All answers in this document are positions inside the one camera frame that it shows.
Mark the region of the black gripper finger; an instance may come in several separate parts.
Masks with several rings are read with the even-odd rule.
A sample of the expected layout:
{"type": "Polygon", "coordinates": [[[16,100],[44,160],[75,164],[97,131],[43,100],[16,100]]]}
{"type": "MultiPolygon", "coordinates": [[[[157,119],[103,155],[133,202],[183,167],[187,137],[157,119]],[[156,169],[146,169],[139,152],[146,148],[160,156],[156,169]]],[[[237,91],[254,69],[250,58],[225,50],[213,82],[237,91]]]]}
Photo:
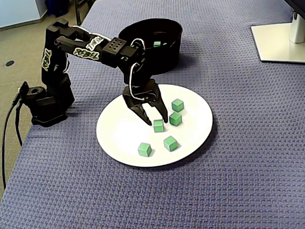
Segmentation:
{"type": "Polygon", "coordinates": [[[152,123],[147,116],[142,104],[127,104],[127,107],[133,111],[138,117],[140,117],[148,126],[152,126],[152,123]]]}
{"type": "Polygon", "coordinates": [[[168,111],[161,96],[159,85],[155,80],[150,80],[147,84],[149,91],[149,104],[155,107],[159,114],[162,116],[165,123],[168,123],[168,111]]]}

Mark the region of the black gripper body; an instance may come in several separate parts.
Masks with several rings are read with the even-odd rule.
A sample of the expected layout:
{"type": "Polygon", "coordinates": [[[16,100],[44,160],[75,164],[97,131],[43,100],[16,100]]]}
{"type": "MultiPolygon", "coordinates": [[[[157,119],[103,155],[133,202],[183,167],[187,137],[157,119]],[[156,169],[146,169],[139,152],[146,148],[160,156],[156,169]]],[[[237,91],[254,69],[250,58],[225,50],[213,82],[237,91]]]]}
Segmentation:
{"type": "Polygon", "coordinates": [[[127,84],[123,91],[126,104],[149,103],[148,82],[152,74],[145,62],[124,63],[122,65],[124,83],[127,84]]]}

